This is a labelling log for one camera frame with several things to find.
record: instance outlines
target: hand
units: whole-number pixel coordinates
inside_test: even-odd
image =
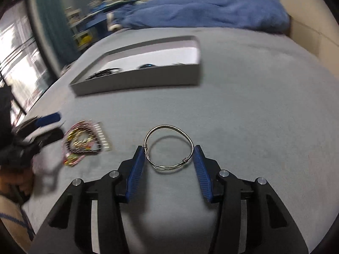
[[[33,180],[32,167],[22,170],[0,167],[0,191],[4,194],[11,193],[10,185],[18,185],[20,191],[27,196],[33,190]]]

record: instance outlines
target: blue comforter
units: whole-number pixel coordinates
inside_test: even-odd
[[[151,0],[114,12],[124,28],[229,27],[281,32],[289,17],[277,0]]]

